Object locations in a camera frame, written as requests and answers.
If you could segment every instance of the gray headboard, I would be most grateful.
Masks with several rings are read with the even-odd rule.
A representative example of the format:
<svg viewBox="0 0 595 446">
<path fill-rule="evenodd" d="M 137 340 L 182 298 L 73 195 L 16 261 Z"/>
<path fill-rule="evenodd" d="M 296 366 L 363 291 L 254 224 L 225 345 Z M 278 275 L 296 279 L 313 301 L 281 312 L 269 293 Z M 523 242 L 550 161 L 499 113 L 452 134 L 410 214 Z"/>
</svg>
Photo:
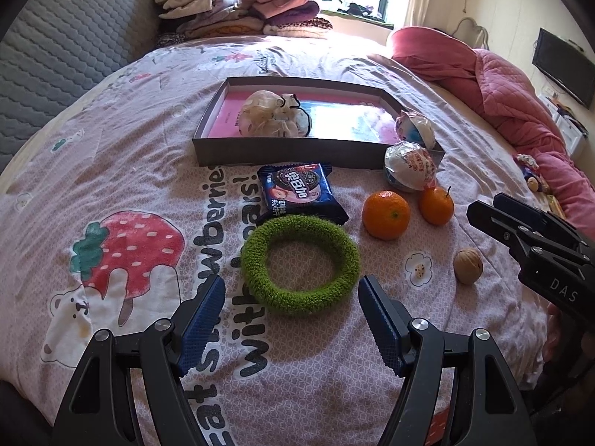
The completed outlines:
<svg viewBox="0 0 595 446">
<path fill-rule="evenodd" d="M 153 49 L 153 0 L 29 0 L 0 41 L 0 172 L 38 129 Z"/>
</svg>

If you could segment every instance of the green knitted ring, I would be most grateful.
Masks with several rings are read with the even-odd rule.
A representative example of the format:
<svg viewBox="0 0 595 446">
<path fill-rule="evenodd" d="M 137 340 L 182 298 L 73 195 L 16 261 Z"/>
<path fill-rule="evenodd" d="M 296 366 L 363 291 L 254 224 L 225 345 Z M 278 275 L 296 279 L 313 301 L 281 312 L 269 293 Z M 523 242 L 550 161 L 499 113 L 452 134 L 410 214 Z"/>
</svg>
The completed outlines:
<svg viewBox="0 0 595 446">
<path fill-rule="evenodd" d="M 322 248 L 335 266 L 334 279 L 316 290 L 292 292 L 276 286 L 268 275 L 267 254 L 281 241 L 305 241 Z M 242 247 L 242 272 L 256 299 L 272 310 L 305 315 L 330 307 L 348 294 L 359 278 L 359 251 L 344 230 L 314 216 L 288 214 L 252 232 Z"/>
</svg>

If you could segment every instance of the silver bolt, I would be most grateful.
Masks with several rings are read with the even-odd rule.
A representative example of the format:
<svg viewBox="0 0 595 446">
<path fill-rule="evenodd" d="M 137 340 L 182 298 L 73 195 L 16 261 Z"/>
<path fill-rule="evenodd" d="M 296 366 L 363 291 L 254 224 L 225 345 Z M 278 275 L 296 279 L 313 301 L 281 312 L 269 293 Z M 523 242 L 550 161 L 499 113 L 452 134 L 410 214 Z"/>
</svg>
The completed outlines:
<svg viewBox="0 0 595 446">
<path fill-rule="evenodd" d="M 475 331 L 475 336 L 479 340 L 487 340 L 490 338 L 490 332 L 488 332 L 486 329 L 477 329 Z"/>
<path fill-rule="evenodd" d="M 103 342 L 106 338 L 109 337 L 109 330 L 101 329 L 95 332 L 95 340 L 97 342 Z"/>
<path fill-rule="evenodd" d="M 159 332 L 163 332 L 163 330 L 167 330 L 170 328 L 171 322 L 168 319 L 159 319 L 155 323 L 155 329 L 159 330 Z"/>
<path fill-rule="evenodd" d="M 418 330 L 426 330 L 430 326 L 428 321 L 425 319 L 413 319 L 411 324 L 413 325 L 414 329 Z"/>
</svg>

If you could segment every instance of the blue snack wrapper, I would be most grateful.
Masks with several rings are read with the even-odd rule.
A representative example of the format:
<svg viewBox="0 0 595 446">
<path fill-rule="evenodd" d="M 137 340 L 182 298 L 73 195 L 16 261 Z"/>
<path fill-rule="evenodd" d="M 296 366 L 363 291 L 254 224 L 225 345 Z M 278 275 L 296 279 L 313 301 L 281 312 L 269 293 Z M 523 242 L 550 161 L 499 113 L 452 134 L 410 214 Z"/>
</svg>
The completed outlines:
<svg viewBox="0 0 595 446">
<path fill-rule="evenodd" d="M 308 214 L 345 224 L 349 216 L 332 195 L 329 164 L 264 166 L 258 170 L 268 211 L 258 224 L 284 214 Z"/>
</svg>

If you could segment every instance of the small orange fruit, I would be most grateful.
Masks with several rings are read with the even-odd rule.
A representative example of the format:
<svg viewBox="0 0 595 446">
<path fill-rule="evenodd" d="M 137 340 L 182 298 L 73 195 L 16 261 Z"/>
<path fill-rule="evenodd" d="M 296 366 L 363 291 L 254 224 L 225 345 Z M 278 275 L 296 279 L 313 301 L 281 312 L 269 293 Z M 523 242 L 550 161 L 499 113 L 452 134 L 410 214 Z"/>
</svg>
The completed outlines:
<svg viewBox="0 0 595 446">
<path fill-rule="evenodd" d="M 418 201 L 419 211 L 430 224 L 444 226 L 454 214 L 454 203 L 450 197 L 450 188 L 429 188 L 421 193 Z"/>
<path fill-rule="evenodd" d="M 364 226 L 374 238 L 399 238 L 409 226 L 410 218 L 409 204 L 393 191 L 371 194 L 362 210 Z"/>
</svg>

